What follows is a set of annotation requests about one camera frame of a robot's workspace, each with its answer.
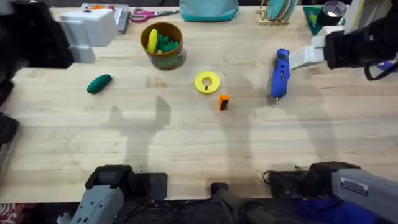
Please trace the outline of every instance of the blue hot glue gun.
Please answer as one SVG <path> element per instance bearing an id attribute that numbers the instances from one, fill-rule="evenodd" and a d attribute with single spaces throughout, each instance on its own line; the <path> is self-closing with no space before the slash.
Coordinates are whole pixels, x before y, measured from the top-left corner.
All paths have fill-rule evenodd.
<path id="1" fill-rule="evenodd" d="M 276 99 L 284 97 L 287 93 L 287 80 L 290 78 L 289 72 L 289 51 L 286 49 L 278 49 L 276 52 L 274 74 L 272 75 L 271 96 Z"/>

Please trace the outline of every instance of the plate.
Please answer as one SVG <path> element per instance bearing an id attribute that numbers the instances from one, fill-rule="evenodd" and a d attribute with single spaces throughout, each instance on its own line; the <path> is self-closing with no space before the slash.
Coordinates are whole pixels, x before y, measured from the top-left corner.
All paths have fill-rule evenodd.
<path id="1" fill-rule="evenodd" d="M 283 8 L 284 0 L 270 0 L 267 9 L 267 18 L 274 20 L 279 15 L 280 10 Z"/>
<path id="2" fill-rule="evenodd" d="M 284 5 L 282 6 L 282 9 L 280 10 L 279 15 L 276 17 L 277 20 L 282 19 L 285 16 L 287 8 L 290 5 L 290 2 L 291 2 L 291 0 L 284 1 Z"/>
<path id="3" fill-rule="evenodd" d="M 293 14 L 296 4 L 297 0 L 290 0 L 290 4 L 286 10 L 285 15 L 282 18 L 283 20 L 287 20 Z"/>

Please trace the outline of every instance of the pink scissors handle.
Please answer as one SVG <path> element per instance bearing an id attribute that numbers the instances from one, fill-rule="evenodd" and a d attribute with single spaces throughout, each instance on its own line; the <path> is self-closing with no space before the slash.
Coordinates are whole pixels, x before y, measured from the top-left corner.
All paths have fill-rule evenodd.
<path id="1" fill-rule="evenodd" d="M 141 7 L 137 7 L 132 11 L 133 14 L 135 15 L 153 15 L 155 12 L 153 11 L 147 11 Z"/>
<path id="2" fill-rule="evenodd" d="M 132 21 L 132 22 L 145 22 L 145 21 L 147 21 L 148 19 L 150 19 L 150 18 L 153 18 L 153 17 L 155 17 L 155 15 L 154 14 L 132 14 L 131 16 L 130 16 L 130 20 Z"/>

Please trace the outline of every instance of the scissors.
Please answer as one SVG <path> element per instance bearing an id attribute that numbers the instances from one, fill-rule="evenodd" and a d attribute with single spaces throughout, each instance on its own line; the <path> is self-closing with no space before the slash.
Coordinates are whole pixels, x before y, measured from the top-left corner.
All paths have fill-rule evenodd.
<path id="1" fill-rule="evenodd" d="M 171 14 L 176 14 L 180 12 L 179 10 L 169 10 L 169 11 L 162 11 L 162 12 L 153 12 L 147 11 L 143 8 L 137 7 L 133 10 L 130 20 L 133 22 L 145 22 L 150 18 L 158 17 L 158 16 L 168 16 Z"/>

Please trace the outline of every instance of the green toy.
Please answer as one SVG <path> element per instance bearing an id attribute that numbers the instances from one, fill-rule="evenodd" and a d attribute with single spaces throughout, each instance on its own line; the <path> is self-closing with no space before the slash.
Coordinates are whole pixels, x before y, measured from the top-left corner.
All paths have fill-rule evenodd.
<path id="1" fill-rule="evenodd" d="M 87 87 L 87 92 L 91 94 L 99 93 L 112 81 L 111 75 L 105 74 L 96 77 Z"/>
<path id="2" fill-rule="evenodd" d="M 157 35 L 157 53 L 167 53 L 178 47 L 178 42 L 169 39 L 168 36 L 162 34 Z"/>

